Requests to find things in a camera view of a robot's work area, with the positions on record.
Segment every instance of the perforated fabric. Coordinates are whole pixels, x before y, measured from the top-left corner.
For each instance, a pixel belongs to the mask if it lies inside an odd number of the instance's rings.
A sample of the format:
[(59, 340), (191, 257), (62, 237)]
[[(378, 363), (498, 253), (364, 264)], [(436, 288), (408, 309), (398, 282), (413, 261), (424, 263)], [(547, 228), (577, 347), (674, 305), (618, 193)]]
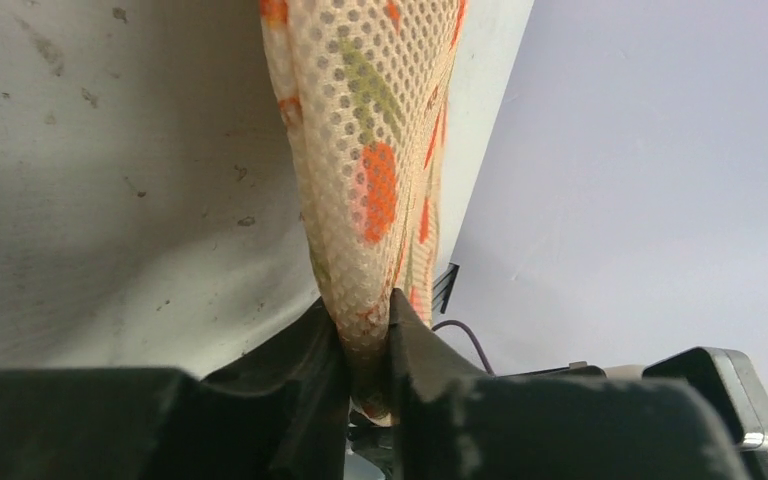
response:
[(448, 85), (466, 0), (260, 0), (310, 258), (378, 423), (389, 297), (424, 322), (439, 234)]

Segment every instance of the wire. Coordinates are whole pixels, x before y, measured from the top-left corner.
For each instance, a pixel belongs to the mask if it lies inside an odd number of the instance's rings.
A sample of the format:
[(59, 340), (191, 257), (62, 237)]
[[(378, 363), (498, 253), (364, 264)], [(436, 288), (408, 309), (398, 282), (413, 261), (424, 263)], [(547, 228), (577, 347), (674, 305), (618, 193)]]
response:
[(440, 330), (447, 325), (455, 325), (456, 327), (460, 327), (461, 330), (466, 332), (466, 334), (469, 336), (469, 339), (472, 340), (472, 346), (474, 346), (475, 351), (478, 352), (478, 358), (481, 359), (481, 363), (484, 365), (484, 370), (486, 370), (490, 375), (496, 375), (496, 372), (493, 371), (493, 367), (490, 366), (490, 361), (487, 360), (487, 355), (484, 354), (484, 349), (481, 348), (481, 342), (478, 341), (478, 337), (472, 333), (472, 329), (469, 328), (465, 323), (461, 322), (460, 320), (444, 320), (431, 327), (431, 331), (436, 332), (437, 330)]

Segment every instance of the stain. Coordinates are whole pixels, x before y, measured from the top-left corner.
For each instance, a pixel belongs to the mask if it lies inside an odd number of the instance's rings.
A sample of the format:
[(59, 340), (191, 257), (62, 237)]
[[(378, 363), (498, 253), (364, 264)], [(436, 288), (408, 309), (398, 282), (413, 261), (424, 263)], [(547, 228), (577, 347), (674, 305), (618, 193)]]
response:
[(113, 7), (113, 18), (116, 20), (122, 20), (125, 25), (128, 24), (128, 12), (124, 8)]
[(93, 95), (86, 88), (81, 88), (81, 98), (89, 102), (93, 108), (98, 108), (98, 95)]
[(249, 170), (247, 168), (240, 168), (237, 165), (234, 165), (234, 170), (237, 171), (237, 181), (241, 181), (242, 179), (246, 178), (246, 175), (249, 174)]
[(57, 77), (63, 75), (63, 69), (66, 67), (66, 55), (64, 55), (63, 49), (36, 31), (28, 22), (19, 17), (16, 17), (16, 22), (28, 34), (31, 43), (34, 44), (37, 52), (45, 60), (45, 63), (48, 64), (51, 74)]

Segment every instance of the white wall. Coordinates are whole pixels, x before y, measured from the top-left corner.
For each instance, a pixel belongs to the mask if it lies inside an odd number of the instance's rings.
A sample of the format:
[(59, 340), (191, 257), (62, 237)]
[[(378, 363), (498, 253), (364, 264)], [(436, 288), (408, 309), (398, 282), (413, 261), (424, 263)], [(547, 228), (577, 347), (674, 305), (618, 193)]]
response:
[(768, 2), (538, 0), (453, 261), (502, 372), (710, 345), (768, 390)]

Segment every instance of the cloth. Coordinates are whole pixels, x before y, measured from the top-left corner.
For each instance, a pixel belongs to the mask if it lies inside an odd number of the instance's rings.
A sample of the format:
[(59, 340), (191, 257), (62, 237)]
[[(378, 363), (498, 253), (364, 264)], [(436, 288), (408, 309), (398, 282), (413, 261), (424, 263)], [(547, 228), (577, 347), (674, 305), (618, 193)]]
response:
[(379, 378), (389, 299), (430, 326), (449, 79), (466, 0), (260, 0), (310, 259), (353, 377), (389, 422)]

